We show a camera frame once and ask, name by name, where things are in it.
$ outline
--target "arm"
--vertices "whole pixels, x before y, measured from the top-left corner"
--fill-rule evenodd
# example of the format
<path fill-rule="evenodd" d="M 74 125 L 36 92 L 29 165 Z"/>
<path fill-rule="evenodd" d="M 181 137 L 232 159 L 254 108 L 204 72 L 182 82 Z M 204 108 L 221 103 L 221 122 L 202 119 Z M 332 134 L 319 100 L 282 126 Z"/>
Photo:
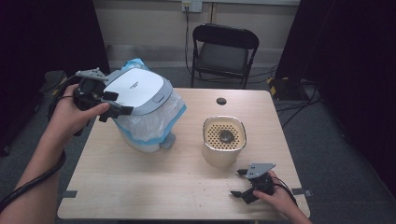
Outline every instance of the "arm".
<path fill-rule="evenodd" d="M 268 172 L 270 176 L 276 177 L 274 171 Z M 273 178 L 274 183 L 280 184 L 279 180 Z M 259 190 L 254 190 L 253 194 L 268 203 L 270 203 L 277 211 L 285 215 L 293 224 L 312 224 L 312 222 L 305 216 L 300 208 L 291 200 L 289 194 L 281 187 L 275 186 L 275 193 L 268 195 Z"/>
<path fill-rule="evenodd" d="M 77 86 L 69 86 L 64 96 L 72 96 Z M 73 134 L 84 127 L 89 119 L 108 109 L 109 104 L 100 104 L 80 111 L 74 105 L 73 97 L 61 99 L 16 188 L 55 166 Z M 0 223 L 53 223 L 58 182 L 59 172 L 22 194 L 0 214 Z"/>

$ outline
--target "wooden table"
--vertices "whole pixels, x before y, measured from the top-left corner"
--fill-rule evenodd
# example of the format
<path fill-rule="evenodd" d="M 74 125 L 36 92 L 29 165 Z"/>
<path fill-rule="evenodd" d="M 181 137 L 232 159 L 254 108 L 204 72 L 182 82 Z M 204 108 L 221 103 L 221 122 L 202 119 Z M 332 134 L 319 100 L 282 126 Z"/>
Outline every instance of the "wooden table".
<path fill-rule="evenodd" d="M 301 187 L 273 101 L 267 91 L 174 89 L 187 110 L 173 128 L 170 149 L 151 154 L 129 147 L 115 123 L 96 121 L 63 198 L 60 218 L 161 220 L 283 219 L 268 203 L 249 205 L 230 190 L 250 183 L 236 174 L 252 162 L 275 163 L 274 171 L 291 189 Z M 216 100 L 223 97 L 226 105 Z M 233 116 L 245 125 L 247 145 L 227 169 L 206 163 L 202 148 L 207 118 Z M 305 196 L 295 196 L 309 217 Z"/>

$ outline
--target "white wall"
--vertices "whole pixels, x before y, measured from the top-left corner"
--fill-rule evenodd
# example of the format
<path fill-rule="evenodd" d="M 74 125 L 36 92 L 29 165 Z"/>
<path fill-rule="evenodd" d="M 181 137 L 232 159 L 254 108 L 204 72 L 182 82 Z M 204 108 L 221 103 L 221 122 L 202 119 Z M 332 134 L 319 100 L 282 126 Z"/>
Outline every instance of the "white wall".
<path fill-rule="evenodd" d="M 179 1 L 93 0 L 111 67 L 141 58 L 148 66 L 184 66 L 186 15 Z M 277 64 L 297 6 L 203 2 L 189 14 L 189 56 L 195 26 L 214 22 L 254 32 L 261 44 L 255 66 Z"/>

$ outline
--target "black folding chair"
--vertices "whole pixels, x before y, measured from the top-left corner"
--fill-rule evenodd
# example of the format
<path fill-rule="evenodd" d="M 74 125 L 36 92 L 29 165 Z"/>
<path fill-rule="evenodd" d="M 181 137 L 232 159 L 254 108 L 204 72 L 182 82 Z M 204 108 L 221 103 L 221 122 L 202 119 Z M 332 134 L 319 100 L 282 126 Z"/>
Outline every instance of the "black folding chair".
<path fill-rule="evenodd" d="M 192 59 L 191 87 L 195 74 L 213 74 L 222 77 L 241 79 L 243 89 L 254 56 L 259 47 L 259 38 L 247 29 L 235 28 L 214 23 L 197 26 L 192 32 L 194 52 Z M 198 43 L 203 43 L 198 50 Z"/>

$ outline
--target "clear plastic bag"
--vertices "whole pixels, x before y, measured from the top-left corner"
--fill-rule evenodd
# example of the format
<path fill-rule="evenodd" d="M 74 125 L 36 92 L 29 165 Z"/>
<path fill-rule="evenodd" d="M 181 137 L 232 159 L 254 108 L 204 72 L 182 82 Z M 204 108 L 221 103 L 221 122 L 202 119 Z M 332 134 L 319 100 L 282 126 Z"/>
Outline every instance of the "clear plastic bag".
<path fill-rule="evenodd" d="M 140 59 L 127 61 L 121 70 L 129 68 L 149 71 Z M 113 120 L 129 141 L 148 146 L 162 143 L 186 108 L 180 95 L 172 91 L 166 102 L 151 113 L 141 116 L 119 116 Z"/>

